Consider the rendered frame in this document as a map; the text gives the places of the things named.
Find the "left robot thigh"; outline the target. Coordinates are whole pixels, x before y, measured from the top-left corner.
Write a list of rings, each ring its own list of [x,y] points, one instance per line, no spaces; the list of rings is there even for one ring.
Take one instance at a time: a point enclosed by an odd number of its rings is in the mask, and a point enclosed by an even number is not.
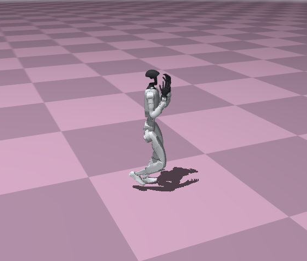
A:
[[[163,144],[162,133],[161,133],[161,130],[160,130],[160,128],[159,128],[159,126],[158,126],[158,124],[157,124],[156,122],[155,122],[155,131],[154,131],[154,132],[156,133],[156,135],[159,137],[160,141],[161,141],[162,144]],[[153,152],[153,157],[154,157],[155,159],[159,159],[159,157],[156,155],[155,152]]]

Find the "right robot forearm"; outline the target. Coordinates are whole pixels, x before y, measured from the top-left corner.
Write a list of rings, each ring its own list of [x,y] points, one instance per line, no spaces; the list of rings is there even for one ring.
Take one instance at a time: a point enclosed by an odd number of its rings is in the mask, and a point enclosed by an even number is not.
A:
[[[151,114],[152,118],[156,118],[159,114],[162,113],[162,110],[166,106],[166,99],[167,99],[166,97],[162,97],[160,105],[158,105],[158,107],[155,109],[155,111]]]

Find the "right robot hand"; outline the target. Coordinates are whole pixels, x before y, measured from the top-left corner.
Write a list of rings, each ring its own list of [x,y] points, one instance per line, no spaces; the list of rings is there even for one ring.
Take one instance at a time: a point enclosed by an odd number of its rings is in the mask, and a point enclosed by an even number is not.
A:
[[[169,87],[168,87],[168,82],[167,82],[167,88],[166,88],[166,81],[165,81],[165,86],[164,86],[164,81],[163,81],[163,88],[161,88],[161,85],[159,85],[159,88],[161,90],[161,100],[162,100],[162,97],[166,97],[167,98],[167,94],[169,93],[169,89],[170,89],[170,83],[169,83]],[[167,101],[167,99],[166,99]]]

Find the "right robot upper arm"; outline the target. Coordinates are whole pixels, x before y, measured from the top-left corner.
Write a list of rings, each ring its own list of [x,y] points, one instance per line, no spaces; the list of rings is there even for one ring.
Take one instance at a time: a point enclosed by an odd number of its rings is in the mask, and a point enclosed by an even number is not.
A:
[[[149,115],[151,117],[151,114],[154,112],[154,108],[155,108],[155,101],[154,101],[155,95],[152,91],[147,92],[146,100],[148,102]],[[152,119],[155,119],[155,118],[152,118]]]

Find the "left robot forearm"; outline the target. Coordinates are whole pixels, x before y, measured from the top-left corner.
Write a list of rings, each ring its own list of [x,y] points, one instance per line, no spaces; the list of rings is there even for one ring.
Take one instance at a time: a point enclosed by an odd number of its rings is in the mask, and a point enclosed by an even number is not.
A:
[[[171,91],[167,94],[167,101],[166,101],[166,103],[170,103],[170,98],[171,98]]]

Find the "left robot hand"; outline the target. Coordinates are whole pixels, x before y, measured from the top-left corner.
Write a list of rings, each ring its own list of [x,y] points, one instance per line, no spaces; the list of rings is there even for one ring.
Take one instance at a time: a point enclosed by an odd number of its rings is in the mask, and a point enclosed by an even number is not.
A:
[[[166,81],[166,88],[167,88],[167,82],[168,82],[168,87],[169,87],[169,83],[171,84],[171,77],[168,74],[163,74],[165,75],[165,78],[163,77],[163,79]],[[169,92],[171,91],[171,87],[169,89]]]

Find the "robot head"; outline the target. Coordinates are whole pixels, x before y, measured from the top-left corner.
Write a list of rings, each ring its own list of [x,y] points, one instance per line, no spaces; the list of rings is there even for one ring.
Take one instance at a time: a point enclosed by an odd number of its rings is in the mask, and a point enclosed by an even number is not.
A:
[[[154,87],[154,85],[157,85],[157,76],[159,75],[159,72],[156,70],[148,70],[145,74],[146,77],[150,77],[150,79],[154,79],[155,82],[153,83],[149,83],[149,86],[146,89],[151,89],[151,87],[153,87],[153,89],[156,89]]]

